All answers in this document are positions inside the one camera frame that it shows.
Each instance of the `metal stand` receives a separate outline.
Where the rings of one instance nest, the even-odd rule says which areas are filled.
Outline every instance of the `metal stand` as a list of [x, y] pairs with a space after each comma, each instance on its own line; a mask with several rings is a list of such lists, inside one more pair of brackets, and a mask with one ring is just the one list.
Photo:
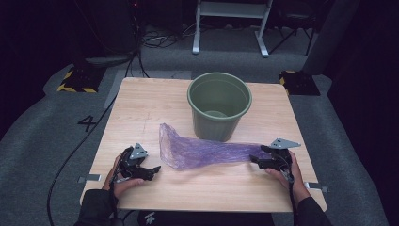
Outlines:
[[198, 0], [193, 54], [196, 55], [200, 52], [200, 16], [220, 16], [262, 19], [261, 28], [259, 31], [255, 31], [255, 37], [262, 56], [269, 57], [262, 35], [272, 3], [273, 0], [268, 0], [266, 4], [219, 3]]

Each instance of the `sleeve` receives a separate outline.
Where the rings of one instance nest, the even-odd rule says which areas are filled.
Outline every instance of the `sleeve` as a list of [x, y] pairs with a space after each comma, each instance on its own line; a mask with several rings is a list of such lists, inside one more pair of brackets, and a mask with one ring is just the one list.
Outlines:
[[299, 226], [330, 226], [326, 213], [312, 197], [302, 200], [298, 207]]
[[109, 191], [103, 189], [86, 191], [79, 219], [74, 226], [109, 226], [111, 222], [109, 216], [112, 214], [109, 195]]

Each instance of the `translucent plastic bag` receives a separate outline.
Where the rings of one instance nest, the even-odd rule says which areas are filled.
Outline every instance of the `translucent plastic bag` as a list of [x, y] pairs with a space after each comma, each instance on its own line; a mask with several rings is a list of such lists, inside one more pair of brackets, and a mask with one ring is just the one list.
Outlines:
[[162, 161], [176, 170], [250, 161], [250, 154], [261, 159], [271, 158], [270, 154], [261, 150], [261, 144], [223, 143], [180, 137], [175, 129], [165, 123], [159, 128], [159, 142]]

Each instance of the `hand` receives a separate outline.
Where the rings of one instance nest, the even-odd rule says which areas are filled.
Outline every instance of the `hand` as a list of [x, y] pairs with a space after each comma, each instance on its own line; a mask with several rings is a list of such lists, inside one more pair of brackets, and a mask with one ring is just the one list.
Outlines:
[[[120, 161], [120, 155], [117, 156], [117, 158], [115, 159], [114, 162], [114, 167], [109, 171], [108, 175], [106, 176], [104, 185], [103, 185], [103, 189], [104, 190], [109, 190], [109, 182], [111, 181], [112, 177], [114, 176], [114, 171], [117, 169], [118, 167], [118, 163]], [[125, 192], [126, 190], [134, 187], [134, 186], [139, 186], [141, 184], [144, 183], [143, 179], [130, 179], [124, 182], [120, 182], [120, 183], [114, 183], [114, 195], [117, 199], [120, 198], [120, 196], [122, 195], [123, 192]]]
[[[291, 172], [292, 172], [292, 174], [294, 176], [294, 180], [295, 180], [294, 186], [293, 186], [294, 200], [295, 200], [296, 205], [298, 205], [302, 200], [308, 198], [311, 194], [309, 193], [308, 189], [303, 185], [302, 174], [300, 172], [300, 168], [296, 161], [295, 154], [290, 151], [290, 156], [293, 160], [293, 164], [291, 166]], [[275, 177], [276, 179], [279, 179], [281, 184], [285, 188], [289, 189], [289, 183], [280, 171], [270, 169], [270, 168], [266, 169], [265, 171], [268, 174]]]

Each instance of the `plastic bucket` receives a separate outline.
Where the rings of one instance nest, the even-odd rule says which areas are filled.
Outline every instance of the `plastic bucket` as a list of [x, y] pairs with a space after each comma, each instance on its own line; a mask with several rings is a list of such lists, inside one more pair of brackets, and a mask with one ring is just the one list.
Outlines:
[[252, 103], [247, 84], [228, 73], [206, 73], [187, 91], [198, 138], [227, 141]]

